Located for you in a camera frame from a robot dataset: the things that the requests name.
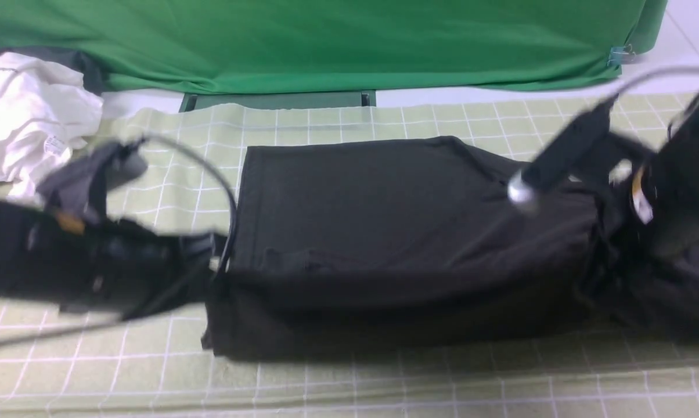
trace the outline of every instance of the green backdrop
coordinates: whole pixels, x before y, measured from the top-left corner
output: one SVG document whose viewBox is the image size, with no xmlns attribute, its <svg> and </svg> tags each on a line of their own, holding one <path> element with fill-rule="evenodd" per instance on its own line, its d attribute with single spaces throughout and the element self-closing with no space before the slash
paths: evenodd
<svg viewBox="0 0 699 418">
<path fill-rule="evenodd" d="M 86 51 L 112 90 L 583 87 L 666 0 L 0 0 L 0 47 Z"/>
</svg>

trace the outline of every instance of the black t-shirt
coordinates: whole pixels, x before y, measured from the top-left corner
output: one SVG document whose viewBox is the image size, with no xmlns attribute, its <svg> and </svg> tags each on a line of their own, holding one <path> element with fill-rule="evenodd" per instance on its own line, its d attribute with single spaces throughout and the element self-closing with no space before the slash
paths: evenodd
<svg viewBox="0 0 699 418">
<path fill-rule="evenodd" d="M 521 163 L 454 137 L 246 154 L 216 354 L 293 358 L 542 336 L 586 318 L 573 296 L 596 222 L 567 183 L 525 217 Z"/>
</svg>

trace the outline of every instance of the clothing tag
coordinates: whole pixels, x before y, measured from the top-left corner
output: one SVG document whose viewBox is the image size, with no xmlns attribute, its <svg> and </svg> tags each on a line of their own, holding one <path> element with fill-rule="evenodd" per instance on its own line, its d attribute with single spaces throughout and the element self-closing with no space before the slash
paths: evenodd
<svg viewBox="0 0 699 418">
<path fill-rule="evenodd" d="M 45 140 L 44 151 L 46 153 L 53 154 L 53 156 L 62 156 L 63 152 L 66 151 L 66 148 L 68 148 L 66 143 L 58 138 L 55 138 L 55 136 L 49 136 L 48 139 Z"/>
</svg>

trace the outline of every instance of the silver knob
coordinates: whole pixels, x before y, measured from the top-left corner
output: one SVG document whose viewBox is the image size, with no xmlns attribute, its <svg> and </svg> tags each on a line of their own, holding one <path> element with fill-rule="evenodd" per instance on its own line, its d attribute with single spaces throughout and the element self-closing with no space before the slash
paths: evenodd
<svg viewBox="0 0 699 418">
<path fill-rule="evenodd" d="M 538 192 L 523 182 L 522 172 L 517 172 L 509 179 L 509 183 L 507 183 L 507 197 L 523 214 L 537 214 Z"/>
</svg>

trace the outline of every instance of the cutting mat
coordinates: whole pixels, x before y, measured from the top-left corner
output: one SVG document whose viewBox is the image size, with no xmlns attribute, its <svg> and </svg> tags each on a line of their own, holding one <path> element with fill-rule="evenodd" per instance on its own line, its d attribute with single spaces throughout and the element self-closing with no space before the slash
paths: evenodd
<svg viewBox="0 0 699 418">
<path fill-rule="evenodd" d="M 652 145 L 690 95 L 628 96 L 615 129 Z M 250 145 L 307 145 L 456 135 L 525 160 L 596 99 L 265 111 L 236 105 L 186 114 L 150 109 L 105 121 L 100 137 L 159 132 L 193 146 L 238 185 Z M 158 145 L 144 178 L 111 211 L 160 231 L 228 225 L 216 183 Z M 0 338 L 89 318 L 0 301 Z M 119 329 L 0 350 L 0 416 L 267 416 L 290 418 L 699 418 L 699 347 L 613 328 L 537 341 L 408 350 L 336 365 L 256 365 L 202 352 L 203 307 Z"/>
</svg>

